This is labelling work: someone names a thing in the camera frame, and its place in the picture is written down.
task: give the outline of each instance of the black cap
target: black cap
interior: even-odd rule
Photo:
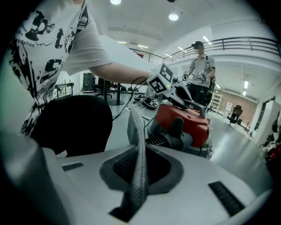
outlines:
[[[198,40],[198,41],[195,41],[194,43],[192,43],[191,46],[195,49],[199,49],[199,48],[204,47],[204,44],[203,44],[203,42]]]

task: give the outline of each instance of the office chair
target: office chair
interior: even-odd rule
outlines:
[[[107,82],[107,87],[110,88],[111,82],[110,81],[106,81],[106,82]],[[95,96],[101,96],[101,95],[104,95],[104,93],[106,93],[106,95],[108,95],[112,98],[112,95],[107,94],[107,90],[104,90],[104,79],[99,77],[97,85],[95,84],[95,85],[93,85],[93,87],[99,88],[101,90],[101,93],[96,94]]]
[[[112,83],[111,87],[114,88],[115,90],[113,91],[113,94],[117,92],[117,83]]]
[[[236,124],[238,122],[239,116],[242,114],[243,110],[242,107],[240,105],[237,105],[234,107],[233,109],[233,113],[231,116],[228,115],[228,119],[230,121],[229,125],[231,123]]]

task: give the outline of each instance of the man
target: man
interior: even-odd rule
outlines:
[[[149,77],[149,72],[108,58],[85,0],[42,1],[18,28],[6,57],[35,101],[21,133],[56,154],[67,150],[68,156],[104,151],[112,113],[105,101],[94,96],[53,100],[61,70],[72,75],[89,69],[118,83],[140,83]]]
[[[188,90],[192,100],[202,105],[210,87],[211,78],[215,76],[215,60],[204,53],[204,45],[201,41],[196,41],[191,46],[198,56],[190,64],[188,75],[193,72],[194,75]]]

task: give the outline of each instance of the red device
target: red device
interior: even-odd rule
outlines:
[[[175,117],[184,120],[183,132],[192,136],[192,146],[201,147],[209,136],[210,119],[200,117],[200,112],[197,110],[160,105],[155,120],[164,130],[168,130]]]
[[[270,159],[276,159],[281,156],[281,144],[279,144],[274,150],[270,153]]]

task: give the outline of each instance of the graphic print t-shirt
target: graphic print t-shirt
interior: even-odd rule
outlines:
[[[53,98],[60,70],[72,75],[110,63],[98,39],[86,2],[46,0],[15,33],[7,58],[21,84],[35,100],[21,132],[30,135],[42,110]]]

